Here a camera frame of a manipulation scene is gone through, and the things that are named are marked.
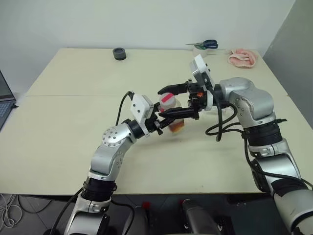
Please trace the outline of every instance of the white wall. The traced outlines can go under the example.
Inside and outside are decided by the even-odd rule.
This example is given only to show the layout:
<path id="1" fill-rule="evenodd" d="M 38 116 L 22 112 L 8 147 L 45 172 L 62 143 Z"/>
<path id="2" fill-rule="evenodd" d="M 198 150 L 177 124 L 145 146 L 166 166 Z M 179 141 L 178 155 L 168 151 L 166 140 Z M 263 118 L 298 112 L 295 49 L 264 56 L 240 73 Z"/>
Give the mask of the white wall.
<path id="1" fill-rule="evenodd" d="M 0 0 L 0 69 L 25 92 L 60 47 L 221 48 L 263 55 L 294 0 Z"/>

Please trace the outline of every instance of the gray robot arm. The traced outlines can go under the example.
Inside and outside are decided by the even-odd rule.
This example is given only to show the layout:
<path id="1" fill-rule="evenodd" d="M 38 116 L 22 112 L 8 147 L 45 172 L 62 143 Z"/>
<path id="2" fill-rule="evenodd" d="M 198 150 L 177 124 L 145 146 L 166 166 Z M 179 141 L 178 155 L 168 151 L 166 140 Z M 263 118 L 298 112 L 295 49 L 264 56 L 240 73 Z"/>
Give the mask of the gray robot arm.
<path id="1" fill-rule="evenodd" d="M 88 177 L 83 191 L 78 195 L 74 209 L 65 229 L 65 235 L 100 235 L 108 227 L 106 215 L 111 195 L 116 190 L 115 180 L 123 164 L 126 151 L 137 139 L 157 131 L 174 121 L 159 121 L 154 114 L 158 103 L 153 104 L 146 96 L 134 94 L 131 112 L 134 120 L 126 120 L 113 126 L 102 135 L 102 142 L 91 158 Z"/>
<path id="2" fill-rule="evenodd" d="M 251 170 L 257 187 L 273 196 L 290 232 L 313 234 L 313 191 L 301 183 L 287 140 L 280 134 L 272 97 L 240 77 L 221 81 L 220 86 L 224 98 L 237 107 L 238 120 L 254 157 Z M 262 171 L 299 181 L 260 174 Z"/>

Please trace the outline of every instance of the scissors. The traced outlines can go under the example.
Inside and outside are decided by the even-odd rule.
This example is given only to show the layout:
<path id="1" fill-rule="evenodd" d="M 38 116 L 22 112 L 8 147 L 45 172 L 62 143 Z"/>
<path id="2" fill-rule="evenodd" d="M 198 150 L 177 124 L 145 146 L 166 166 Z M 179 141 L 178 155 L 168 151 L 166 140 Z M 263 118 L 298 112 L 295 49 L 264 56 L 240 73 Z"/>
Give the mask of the scissors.
<path id="1" fill-rule="evenodd" d="M 217 49 L 219 47 L 217 41 L 214 39 L 205 40 L 203 43 L 190 43 L 186 45 L 193 45 L 198 49 Z"/>

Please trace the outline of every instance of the black tape roll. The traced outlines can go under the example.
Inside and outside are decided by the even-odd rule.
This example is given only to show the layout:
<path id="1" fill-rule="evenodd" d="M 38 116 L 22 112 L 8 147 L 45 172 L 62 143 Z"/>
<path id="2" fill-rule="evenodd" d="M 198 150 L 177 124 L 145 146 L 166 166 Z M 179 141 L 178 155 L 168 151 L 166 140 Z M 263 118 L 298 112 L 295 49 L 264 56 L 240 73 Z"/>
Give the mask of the black tape roll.
<path id="1" fill-rule="evenodd" d="M 126 52 L 125 49 L 122 47 L 117 47 L 113 49 L 113 55 L 116 60 L 125 60 L 126 59 Z"/>

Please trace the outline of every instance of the black cable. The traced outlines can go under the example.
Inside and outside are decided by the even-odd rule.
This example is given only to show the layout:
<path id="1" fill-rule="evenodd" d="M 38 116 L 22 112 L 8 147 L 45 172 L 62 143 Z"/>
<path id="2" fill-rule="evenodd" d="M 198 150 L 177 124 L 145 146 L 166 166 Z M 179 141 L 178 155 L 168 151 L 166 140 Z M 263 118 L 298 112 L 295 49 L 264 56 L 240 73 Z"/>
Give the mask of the black cable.
<path id="1" fill-rule="evenodd" d="M 225 127 L 223 127 L 223 130 L 226 130 L 228 127 L 231 127 L 231 126 L 237 126 L 237 125 L 240 125 L 240 122 L 234 122 L 234 123 L 231 123 Z"/>
<path id="2" fill-rule="evenodd" d="M 275 174 L 275 173 L 269 173 L 263 170 L 259 170 L 257 169 L 253 163 L 250 161 L 249 158 L 249 153 L 248 153 L 248 141 L 246 138 L 244 138 L 244 143 L 245 143 L 245 156 L 246 156 L 246 161 L 249 164 L 249 166 L 256 172 L 258 172 L 259 174 L 263 174 L 263 175 L 267 175 L 267 176 L 271 176 L 271 177 L 275 177 L 275 178 L 284 178 L 284 179 L 289 179 L 289 180 L 294 180 L 297 181 L 301 184 L 304 184 L 304 182 L 296 177 L 293 176 L 289 176 L 289 175 L 282 175 L 282 174 Z"/>
<path id="3" fill-rule="evenodd" d="M 131 205 L 129 205 L 129 204 L 126 204 L 126 203 L 118 203 L 118 202 L 115 202 L 113 199 L 111 199 L 111 202 L 112 202 L 113 204 L 117 205 L 117 206 L 128 207 L 128 208 L 131 209 L 131 211 L 132 211 L 132 219 L 131 219 L 131 222 L 129 223 L 129 225 L 128 225 L 128 227 L 127 227 L 125 233 L 124 233 L 124 235 L 127 235 L 128 231 L 129 231 L 129 229 L 131 228 L 131 226 L 132 226 L 132 224 L 133 224 L 133 221 L 134 221 L 135 210 L 134 210 L 134 208 L 133 208 Z"/>
<path id="4" fill-rule="evenodd" d="M 122 111 L 122 106 L 123 106 L 123 103 L 124 103 L 124 100 L 127 96 L 129 96 L 131 98 L 131 100 L 133 99 L 133 95 L 134 93 L 133 92 L 126 92 L 126 94 L 123 96 L 122 100 L 121 100 L 121 103 L 119 105 L 119 108 L 118 108 L 118 114 L 117 114 L 117 119 L 116 119 L 116 123 L 115 125 L 117 126 L 118 125 L 118 121 L 119 121 L 119 116 L 121 115 L 121 111 Z"/>
<path id="5" fill-rule="evenodd" d="M 236 117 L 236 115 L 237 115 L 237 112 L 238 112 L 238 111 L 237 111 L 236 106 L 233 105 L 233 104 L 231 104 L 231 103 L 229 103 L 229 106 L 233 108 L 234 113 L 233 113 L 229 118 L 227 118 L 227 119 L 225 119 L 224 121 L 221 122 L 221 123 L 222 123 L 222 126 L 223 126 L 223 124 L 226 124 L 226 123 L 228 123 L 229 121 L 233 120 L 233 119 Z M 235 123 L 236 123 L 236 124 L 233 124 L 233 123 L 232 123 L 231 126 L 233 126 L 233 125 L 240 125 L 239 122 L 235 122 Z M 210 128 L 208 128 L 208 129 L 205 131 L 205 134 L 208 135 L 208 136 L 217 135 L 219 132 L 210 133 L 210 131 L 212 131 L 213 129 L 215 129 L 215 128 L 218 127 L 219 125 L 220 125 L 220 122 L 217 123 L 217 124 L 215 124 L 214 126 L 211 126 Z"/>
<path id="6" fill-rule="evenodd" d="M 301 180 L 306 183 L 308 186 L 310 186 L 313 190 L 313 184 L 311 184 L 309 181 L 306 181 L 305 179 L 301 178 Z"/>
<path id="7" fill-rule="evenodd" d="M 50 200 L 42 209 L 40 209 L 39 211 L 28 211 L 28 210 L 26 210 L 24 207 L 23 207 L 23 205 L 21 204 L 21 202 L 20 202 L 20 195 L 18 195 L 18 203 L 19 203 L 19 205 L 20 205 L 20 207 L 21 207 L 21 209 L 23 210 L 23 211 L 25 211 L 25 212 L 27 212 L 27 213 L 30 213 L 30 214 L 37 214 L 37 213 L 39 213 L 39 212 L 42 212 L 44 209 L 46 209 L 47 208 L 47 206 L 49 206 L 49 204 L 52 202 L 52 200 Z"/>
<path id="8" fill-rule="evenodd" d="M 227 130 L 223 130 L 223 133 L 232 132 L 232 131 L 239 132 L 240 134 L 243 133 L 243 131 L 242 131 L 242 130 L 239 130 L 239 129 L 227 129 Z"/>
<path id="9" fill-rule="evenodd" d="M 209 86 L 208 90 L 211 92 L 211 94 L 213 95 L 213 99 L 215 100 L 215 104 L 217 107 L 217 113 L 218 113 L 218 119 L 219 119 L 219 123 L 217 124 L 219 130 L 216 136 L 216 141 L 219 142 L 222 138 L 222 133 L 223 133 L 223 116 L 222 116 L 222 108 L 221 108 L 221 104 L 219 101 L 219 98 L 217 97 L 215 91 L 213 90 L 213 88 L 211 86 Z"/>
<path id="10" fill-rule="evenodd" d="M 67 203 L 64 205 L 63 209 L 61 210 L 61 212 L 59 213 L 57 219 L 55 220 L 51 231 L 50 231 L 50 235 L 54 235 L 55 230 L 58 226 L 58 223 L 60 222 L 60 219 L 63 215 L 63 213 L 65 212 L 65 210 L 68 208 L 68 206 L 71 204 L 72 201 L 74 201 L 74 199 L 80 194 L 80 192 L 83 190 L 83 188 L 80 188 L 73 196 L 71 196 L 71 198 L 67 201 Z"/>

